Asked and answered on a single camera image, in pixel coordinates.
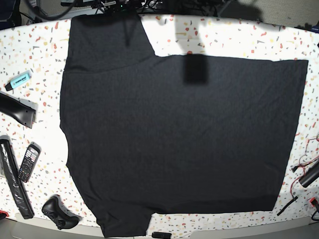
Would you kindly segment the black T-shirt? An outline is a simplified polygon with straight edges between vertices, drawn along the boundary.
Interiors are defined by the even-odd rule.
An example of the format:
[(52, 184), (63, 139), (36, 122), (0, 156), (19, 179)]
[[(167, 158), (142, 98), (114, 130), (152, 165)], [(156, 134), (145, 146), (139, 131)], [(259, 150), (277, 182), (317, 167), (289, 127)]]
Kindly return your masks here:
[(158, 57), (135, 12), (71, 20), (60, 94), (67, 167), (105, 237), (153, 214), (271, 211), (306, 60)]

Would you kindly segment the small black usb stick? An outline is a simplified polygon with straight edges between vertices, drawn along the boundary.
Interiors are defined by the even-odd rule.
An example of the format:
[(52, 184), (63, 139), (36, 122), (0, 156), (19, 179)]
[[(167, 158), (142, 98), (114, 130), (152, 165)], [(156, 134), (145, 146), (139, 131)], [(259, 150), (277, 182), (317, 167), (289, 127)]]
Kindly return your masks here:
[(172, 234), (171, 233), (165, 233), (165, 232), (153, 232), (152, 238), (154, 239), (171, 239)]

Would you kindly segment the black remote control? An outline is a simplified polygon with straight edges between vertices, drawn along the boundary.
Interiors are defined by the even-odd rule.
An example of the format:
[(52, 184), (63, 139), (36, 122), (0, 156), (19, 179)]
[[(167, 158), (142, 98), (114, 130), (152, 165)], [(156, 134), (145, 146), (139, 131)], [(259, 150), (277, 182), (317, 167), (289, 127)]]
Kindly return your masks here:
[(18, 178), (22, 182), (27, 183), (30, 179), (39, 155), (40, 149), (36, 145), (30, 144), (25, 152), (22, 164), (18, 171)]

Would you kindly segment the black game controller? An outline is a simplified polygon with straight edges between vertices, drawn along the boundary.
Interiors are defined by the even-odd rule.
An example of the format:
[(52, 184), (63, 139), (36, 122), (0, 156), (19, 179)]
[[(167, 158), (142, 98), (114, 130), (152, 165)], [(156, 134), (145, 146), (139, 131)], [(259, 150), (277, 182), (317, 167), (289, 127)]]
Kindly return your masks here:
[(69, 216), (59, 206), (59, 199), (52, 196), (42, 207), (43, 214), (50, 218), (59, 230), (72, 229), (79, 223), (77, 216)]

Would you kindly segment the light blue highlighter pen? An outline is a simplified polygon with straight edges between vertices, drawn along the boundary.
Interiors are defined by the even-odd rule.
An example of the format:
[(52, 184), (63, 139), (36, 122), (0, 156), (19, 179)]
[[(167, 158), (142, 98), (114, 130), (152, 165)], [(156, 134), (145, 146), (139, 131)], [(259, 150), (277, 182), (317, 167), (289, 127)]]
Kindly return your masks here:
[(9, 82), (5, 85), (6, 91), (11, 91), (23, 84), (25, 84), (27, 81), (31, 79), (31, 72), (25, 71), (21, 74), (18, 74), (17, 76), (13, 77), (9, 80)]

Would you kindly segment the terrazzo patterned table cloth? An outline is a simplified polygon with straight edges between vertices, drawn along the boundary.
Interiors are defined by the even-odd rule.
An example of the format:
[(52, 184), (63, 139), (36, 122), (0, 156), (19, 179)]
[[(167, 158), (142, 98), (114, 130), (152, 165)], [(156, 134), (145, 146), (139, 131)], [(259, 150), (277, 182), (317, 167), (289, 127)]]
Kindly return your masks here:
[[(50, 196), (62, 198), (66, 212), (81, 216), (82, 221), (67, 231), (69, 236), (102, 238), (95, 217), (84, 204), (68, 169), (67, 142), (59, 123), (59, 100), (62, 72), (68, 51), (70, 20), (51, 21), (2, 30), (0, 33), (0, 85), (15, 75), (30, 71), (31, 79), (9, 92), (11, 97), (36, 109), (32, 128), (13, 118), (1, 115), (0, 133), (11, 140), (18, 164), (32, 142), (41, 147), (41, 154), (25, 184), (34, 210), (34, 217), (25, 220), (19, 213), (5, 178), (0, 180), (0, 208), (9, 214), (9, 222), (31, 226), (28, 237), (36, 230), (57, 232), (55, 224), (41, 208)], [(303, 169), (293, 172), (300, 162), (309, 162), (319, 155), (319, 36), (305, 30), (257, 21), (180, 16), (143, 15), (142, 23), (158, 56), (200, 53), (211, 56), (247, 59), (309, 62), (299, 125), (284, 181), (271, 212), (238, 214), (153, 215), (148, 233), (170, 232), (175, 238), (219, 238), (221, 233), (237, 237), (240, 231), (261, 228), (285, 230), (307, 225), (314, 208), (310, 199), (318, 197), (319, 183), (303, 188), (297, 181)]]

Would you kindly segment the long black bar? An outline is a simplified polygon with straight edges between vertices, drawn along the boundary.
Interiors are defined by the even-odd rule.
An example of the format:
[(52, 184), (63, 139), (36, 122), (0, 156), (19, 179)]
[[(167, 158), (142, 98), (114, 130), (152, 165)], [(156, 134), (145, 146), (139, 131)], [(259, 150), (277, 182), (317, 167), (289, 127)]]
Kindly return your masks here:
[(9, 185), (14, 202), (24, 219), (32, 219), (34, 211), (28, 199), (26, 190), (18, 177), (18, 169), (7, 139), (0, 140), (0, 162), (3, 166), (4, 176)]

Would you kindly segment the small red connector block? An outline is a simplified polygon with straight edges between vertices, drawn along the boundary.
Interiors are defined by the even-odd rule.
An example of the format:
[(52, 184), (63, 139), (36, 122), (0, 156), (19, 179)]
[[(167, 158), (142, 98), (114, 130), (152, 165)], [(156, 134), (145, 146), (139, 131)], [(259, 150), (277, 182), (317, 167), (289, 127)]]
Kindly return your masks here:
[(319, 202), (315, 197), (310, 199), (310, 203), (313, 207), (315, 207), (317, 210), (319, 210)]

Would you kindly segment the red clamp at edge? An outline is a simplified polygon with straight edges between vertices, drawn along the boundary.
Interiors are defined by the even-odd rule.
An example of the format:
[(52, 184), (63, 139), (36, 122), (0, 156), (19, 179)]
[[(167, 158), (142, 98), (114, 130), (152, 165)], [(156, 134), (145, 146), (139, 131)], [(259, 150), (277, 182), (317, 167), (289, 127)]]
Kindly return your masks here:
[(0, 211), (0, 220), (3, 220), (8, 217), (8, 213), (4, 211)]

